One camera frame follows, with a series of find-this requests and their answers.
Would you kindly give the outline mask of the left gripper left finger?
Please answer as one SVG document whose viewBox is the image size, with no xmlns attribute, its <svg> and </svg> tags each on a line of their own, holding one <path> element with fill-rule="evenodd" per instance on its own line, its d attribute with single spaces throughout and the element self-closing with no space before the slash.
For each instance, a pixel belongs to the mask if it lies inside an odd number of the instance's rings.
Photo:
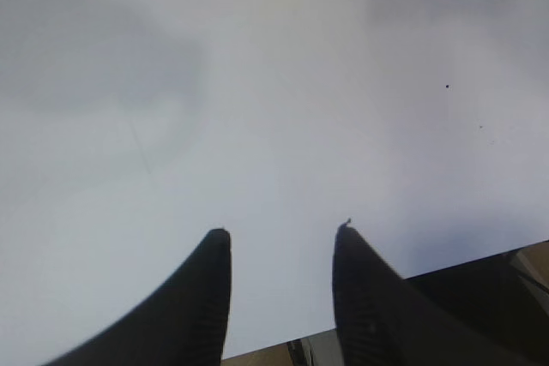
<svg viewBox="0 0 549 366">
<path fill-rule="evenodd" d="M 154 293 L 53 364 L 219 365 L 231 289 L 231 237 L 213 229 Z"/>
</svg>

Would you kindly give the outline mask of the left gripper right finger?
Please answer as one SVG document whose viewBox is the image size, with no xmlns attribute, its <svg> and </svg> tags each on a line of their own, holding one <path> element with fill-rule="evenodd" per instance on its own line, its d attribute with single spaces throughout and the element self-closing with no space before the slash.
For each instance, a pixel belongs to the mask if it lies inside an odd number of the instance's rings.
<svg viewBox="0 0 549 366">
<path fill-rule="evenodd" d="M 346 365 L 521 365 L 402 279 L 348 222 L 335 236 L 335 325 Z"/>
</svg>

